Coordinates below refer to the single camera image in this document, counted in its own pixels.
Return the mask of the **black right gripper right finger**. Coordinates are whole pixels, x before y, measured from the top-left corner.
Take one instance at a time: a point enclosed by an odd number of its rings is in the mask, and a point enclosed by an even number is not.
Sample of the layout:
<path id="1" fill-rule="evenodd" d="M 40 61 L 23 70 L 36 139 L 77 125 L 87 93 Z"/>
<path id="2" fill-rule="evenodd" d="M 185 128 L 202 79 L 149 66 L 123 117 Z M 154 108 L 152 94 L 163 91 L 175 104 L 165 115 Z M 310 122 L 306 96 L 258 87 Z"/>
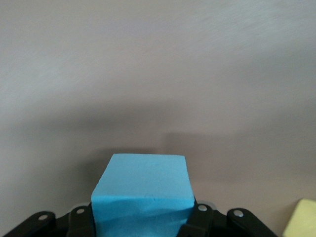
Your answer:
<path id="1" fill-rule="evenodd" d="M 176 237 L 278 237 L 252 212 L 230 209 L 226 215 L 195 202 L 191 215 Z"/>

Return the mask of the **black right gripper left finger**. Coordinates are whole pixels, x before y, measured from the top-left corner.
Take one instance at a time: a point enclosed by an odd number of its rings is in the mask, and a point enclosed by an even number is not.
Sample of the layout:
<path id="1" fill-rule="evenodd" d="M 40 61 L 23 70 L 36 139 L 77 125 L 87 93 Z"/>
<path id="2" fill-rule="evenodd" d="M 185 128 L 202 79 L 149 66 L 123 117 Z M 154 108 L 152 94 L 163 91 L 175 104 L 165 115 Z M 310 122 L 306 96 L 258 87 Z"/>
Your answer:
<path id="1" fill-rule="evenodd" d="M 3 237 L 96 237 L 91 204 L 78 206 L 59 218 L 51 211 L 37 212 Z"/>

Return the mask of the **light blue foam cube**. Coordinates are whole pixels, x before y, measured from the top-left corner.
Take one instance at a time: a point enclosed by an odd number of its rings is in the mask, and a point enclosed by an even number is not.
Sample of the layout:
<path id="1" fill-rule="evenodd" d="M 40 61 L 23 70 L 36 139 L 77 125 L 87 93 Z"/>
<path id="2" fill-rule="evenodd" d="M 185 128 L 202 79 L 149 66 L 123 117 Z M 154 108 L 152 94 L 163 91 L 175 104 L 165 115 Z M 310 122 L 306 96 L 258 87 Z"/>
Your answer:
<path id="1" fill-rule="evenodd" d="M 176 237 L 195 203 L 186 159 L 115 154 L 91 195 L 97 237 Z"/>

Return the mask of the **yellow foam cube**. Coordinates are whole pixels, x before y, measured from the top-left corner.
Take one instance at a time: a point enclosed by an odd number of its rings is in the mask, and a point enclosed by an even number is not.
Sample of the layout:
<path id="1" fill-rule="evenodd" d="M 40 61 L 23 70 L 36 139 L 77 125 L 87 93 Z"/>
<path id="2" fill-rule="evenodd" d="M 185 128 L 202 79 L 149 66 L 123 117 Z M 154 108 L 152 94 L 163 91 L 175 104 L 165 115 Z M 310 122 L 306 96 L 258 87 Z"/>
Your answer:
<path id="1" fill-rule="evenodd" d="M 316 200 L 299 200 L 282 237 L 316 237 Z"/>

